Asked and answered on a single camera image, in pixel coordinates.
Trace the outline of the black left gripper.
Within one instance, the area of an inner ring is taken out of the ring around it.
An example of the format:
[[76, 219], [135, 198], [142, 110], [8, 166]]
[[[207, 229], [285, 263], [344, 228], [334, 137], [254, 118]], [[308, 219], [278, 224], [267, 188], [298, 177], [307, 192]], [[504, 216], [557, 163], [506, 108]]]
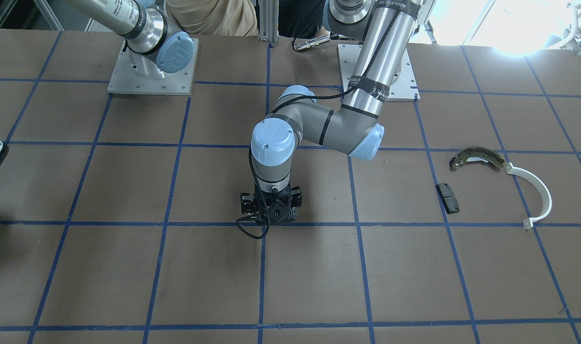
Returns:
[[298, 217], [297, 208], [301, 207], [302, 195], [300, 187], [286, 186], [276, 193], [262, 191], [241, 193], [240, 205], [243, 214], [248, 221], [254, 221], [258, 225], [266, 225], [265, 213], [269, 215], [271, 225], [293, 222]]

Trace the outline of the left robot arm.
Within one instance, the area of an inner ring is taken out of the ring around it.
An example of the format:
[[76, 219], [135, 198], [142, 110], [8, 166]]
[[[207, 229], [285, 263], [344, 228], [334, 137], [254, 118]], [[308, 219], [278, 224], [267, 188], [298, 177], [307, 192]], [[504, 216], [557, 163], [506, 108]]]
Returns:
[[378, 123], [402, 55], [422, 12], [421, 0], [327, 0], [323, 25], [362, 43], [338, 109], [318, 103], [307, 87], [287, 87], [252, 131], [248, 162], [253, 193], [240, 195], [237, 224], [277, 225], [297, 218], [302, 196], [291, 187], [293, 155], [306, 140], [349, 157], [373, 159], [384, 137]]

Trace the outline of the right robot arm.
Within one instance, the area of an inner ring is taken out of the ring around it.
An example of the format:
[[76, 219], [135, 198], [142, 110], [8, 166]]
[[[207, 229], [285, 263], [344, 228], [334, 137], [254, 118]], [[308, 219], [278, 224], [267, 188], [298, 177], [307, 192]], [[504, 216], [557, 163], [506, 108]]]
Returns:
[[70, 0], [68, 4], [109, 28], [126, 41], [128, 48], [153, 61], [166, 73], [189, 65], [196, 52], [190, 35], [154, 0]]

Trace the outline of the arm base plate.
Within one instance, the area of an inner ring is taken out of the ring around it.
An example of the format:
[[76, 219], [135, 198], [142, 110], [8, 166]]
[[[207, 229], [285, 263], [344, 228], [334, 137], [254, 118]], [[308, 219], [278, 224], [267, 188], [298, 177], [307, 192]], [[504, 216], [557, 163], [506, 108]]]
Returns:
[[189, 96], [192, 91], [199, 40], [190, 63], [177, 73], [162, 72], [153, 61], [136, 54], [121, 44], [109, 85], [110, 94]]
[[[339, 44], [338, 60], [339, 70], [343, 83], [343, 91], [346, 91], [349, 78], [354, 71], [354, 67], [361, 52], [362, 45]], [[404, 51], [400, 63], [400, 71], [393, 79], [393, 84], [389, 88], [387, 102], [413, 102], [420, 100], [421, 96], [417, 86], [410, 57]]]

